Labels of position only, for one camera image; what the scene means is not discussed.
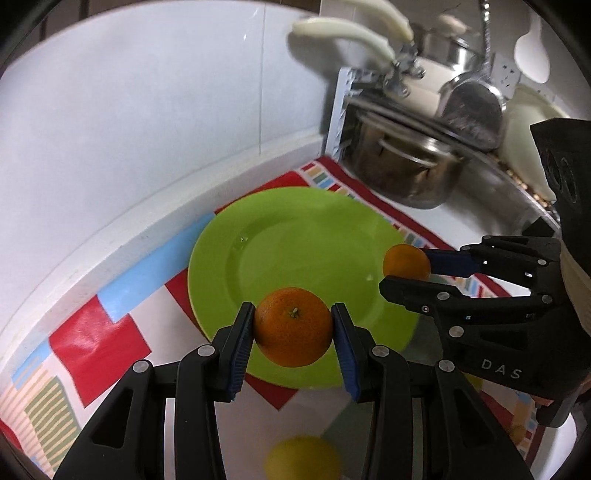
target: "white wall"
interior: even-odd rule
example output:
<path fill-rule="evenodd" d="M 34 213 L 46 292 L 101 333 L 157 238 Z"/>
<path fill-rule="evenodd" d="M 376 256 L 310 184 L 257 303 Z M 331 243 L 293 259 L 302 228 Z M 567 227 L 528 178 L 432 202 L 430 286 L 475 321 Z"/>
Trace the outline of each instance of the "white wall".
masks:
<path fill-rule="evenodd" d="M 433 27 L 436 19 L 446 9 L 453 9 L 451 13 L 474 31 L 480 31 L 480 19 L 477 0 L 459 2 L 457 0 L 394 0 L 400 11 L 411 22 L 418 22 L 426 27 Z M 492 50 L 512 59 L 513 49 L 517 39 L 530 29 L 530 8 L 522 0 L 490 0 L 491 5 L 491 44 Z M 341 0 L 323 0 L 320 14 L 324 16 L 337 16 L 355 20 L 369 26 L 382 35 L 389 36 L 391 42 L 399 45 L 396 38 L 392 38 L 386 32 L 384 25 L 379 20 L 371 18 L 344 4 Z M 481 38 L 468 34 L 466 39 L 476 48 L 480 48 Z M 591 119 L 591 87 L 585 81 L 583 74 L 577 67 L 572 56 L 556 36 L 551 27 L 544 22 L 543 43 L 550 58 L 550 79 L 544 84 L 564 102 L 560 104 L 573 116 Z M 365 51 L 362 47 L 353 47 L 355 55 L 352 61 L 355 66 L 366 62 Z"/>
<path fill-rule="evenodd" d="M 36 321 L 23 313 L 31 293 L 69 281 L 54 272 L 79 275 L 71 263 L 56 268 L 128 212 L 149 217 L 138 206 L 158 192 L 207 183 L 212 167 L 239 171 L 237 158 L 322 131 L 340 53 L 288 39 L 305 15 L 256 2 L 139 4 L 78 23 L 9 67 L 0 80 L 0 336 L 19 308 Z M 112 277 L 126 265 L 113 268 Z"/>

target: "orange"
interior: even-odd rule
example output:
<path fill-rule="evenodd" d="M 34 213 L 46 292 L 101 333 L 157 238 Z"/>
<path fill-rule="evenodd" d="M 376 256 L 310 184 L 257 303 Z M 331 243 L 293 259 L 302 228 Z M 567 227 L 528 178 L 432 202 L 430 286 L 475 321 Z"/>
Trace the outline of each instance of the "orange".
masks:
<path fill-rule="evenodd" d="M 392 275 L 412 280 L 428 280 L 431 262 L 420 248 L 399 244 L 386 252 L 382 271 L 385 277 Z"/>
<path fill-rule="evenodd" d="M 330 310 L 313 293 L 288 287 L 266 296 L 255 310 L 254 336 L 261 352 L 282 367 L 304 367 L 328 350 Z"/>

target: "green plate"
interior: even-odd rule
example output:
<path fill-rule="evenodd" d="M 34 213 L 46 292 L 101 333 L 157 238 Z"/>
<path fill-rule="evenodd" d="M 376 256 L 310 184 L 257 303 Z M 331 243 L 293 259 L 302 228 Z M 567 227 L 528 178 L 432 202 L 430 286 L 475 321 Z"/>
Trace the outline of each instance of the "green plate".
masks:
<path fill-rule="evenodd" d="M 189 297 L 212 339 L 231 325 L 243 301 L 254 305 L 283 287 L 344 302 L 355 325 L 401 351 L 417 314 L 379 294 L 384 254 L 402 236 L 381 215 L 341 194 L 309 187 L 249 195 L 217 215 L 199 236 L 189 262 Z M 334 346 L 318 361 L 284 368 L 253 345 L 248 372 L 291 388 L 325 388 L 343 380 Z"/>

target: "white plastic spoon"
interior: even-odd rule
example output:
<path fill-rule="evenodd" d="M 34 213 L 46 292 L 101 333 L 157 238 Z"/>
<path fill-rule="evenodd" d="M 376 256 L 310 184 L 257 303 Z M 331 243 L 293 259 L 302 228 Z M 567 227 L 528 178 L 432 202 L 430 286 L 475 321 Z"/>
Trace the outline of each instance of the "white plastic spoon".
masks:
<path fill-rule="evenodd" d="M 542 43 L 542 19 L 533 10 L 530 14 L 530 31 L 515 43 L 515 63 L 526 77 L 546 83 L 550 78 L 550 59 Z"/>

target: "metal container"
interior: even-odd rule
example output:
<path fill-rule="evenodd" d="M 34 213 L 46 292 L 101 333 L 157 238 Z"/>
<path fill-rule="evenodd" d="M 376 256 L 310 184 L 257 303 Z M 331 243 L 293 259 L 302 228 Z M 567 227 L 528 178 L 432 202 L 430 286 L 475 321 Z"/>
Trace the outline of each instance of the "metal container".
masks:
<path fill-rule="evenodd" d="M 464 159 L 449 145 L 383 116 L 357 111 L 358 124 L 344 165 L 378 193 L 431 209 L 447 200 Z"/>
<path fill-rule="evenodd" d="M 426 30 L 416 23 L 411 27 L 420 57 L 450 67 L 457 73 L 476 70 L 482 63 L 482 55 L 461 38 L 448 37 L 434 29 Z"/>

